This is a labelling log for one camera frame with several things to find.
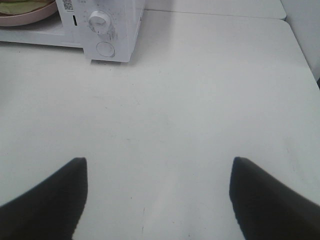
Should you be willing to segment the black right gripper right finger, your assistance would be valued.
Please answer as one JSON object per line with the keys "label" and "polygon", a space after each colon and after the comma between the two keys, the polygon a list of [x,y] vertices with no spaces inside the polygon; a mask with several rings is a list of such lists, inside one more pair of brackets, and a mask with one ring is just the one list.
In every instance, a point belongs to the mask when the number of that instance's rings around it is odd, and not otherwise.
{"label": "black right gripper right finger", "polygon": [[233,160],[229,197],[246,240],[320,238],[320,206],[247,158]]}

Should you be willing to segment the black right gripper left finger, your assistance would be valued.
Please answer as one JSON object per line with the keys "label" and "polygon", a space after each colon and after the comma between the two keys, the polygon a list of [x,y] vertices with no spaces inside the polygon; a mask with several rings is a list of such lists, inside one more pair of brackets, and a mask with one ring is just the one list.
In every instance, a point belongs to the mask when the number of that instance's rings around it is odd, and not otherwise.
{"label": "black right gripper left finger", "polygon": [[77,157],[0,207],[0,238],[71,240],[87,196],[87,160]]}

